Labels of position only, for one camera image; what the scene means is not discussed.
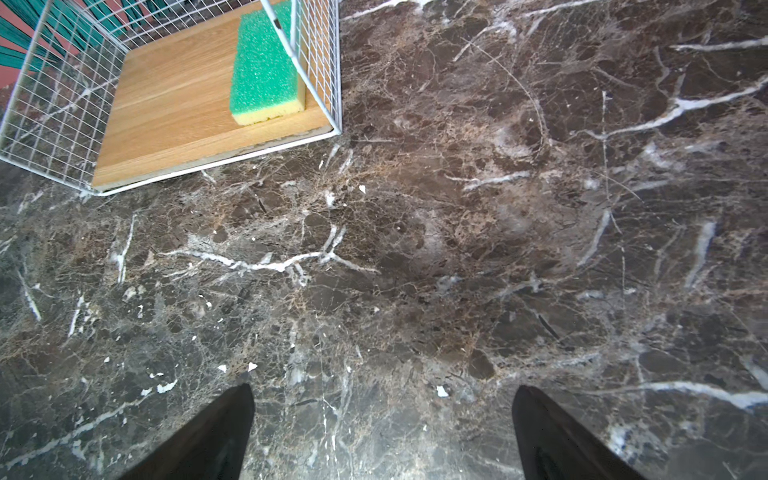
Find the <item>light green yellow sponge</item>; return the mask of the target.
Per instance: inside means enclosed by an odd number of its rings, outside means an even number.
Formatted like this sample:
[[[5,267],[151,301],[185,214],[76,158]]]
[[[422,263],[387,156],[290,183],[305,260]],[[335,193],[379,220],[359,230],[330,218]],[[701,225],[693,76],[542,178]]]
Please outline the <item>light green yellow sponge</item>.
[[[248,126],[305,109],[305,85],[263,10],[240,18],[229,100]]]

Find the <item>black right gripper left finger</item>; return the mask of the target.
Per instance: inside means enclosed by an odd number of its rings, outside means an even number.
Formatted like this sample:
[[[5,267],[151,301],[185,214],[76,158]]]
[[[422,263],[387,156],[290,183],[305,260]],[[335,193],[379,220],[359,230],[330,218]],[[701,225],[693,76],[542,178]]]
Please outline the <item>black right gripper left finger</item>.
[[[251,386],[229,388],[121,477],[237,480],[254,414]]]

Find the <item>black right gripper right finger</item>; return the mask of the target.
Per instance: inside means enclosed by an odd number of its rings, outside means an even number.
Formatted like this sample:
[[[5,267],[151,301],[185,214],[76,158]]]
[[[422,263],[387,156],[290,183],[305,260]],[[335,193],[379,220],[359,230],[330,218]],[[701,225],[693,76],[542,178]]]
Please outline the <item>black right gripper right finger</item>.
[[[644,479],[536,387],[517,389],[511,413],[527,480]]]

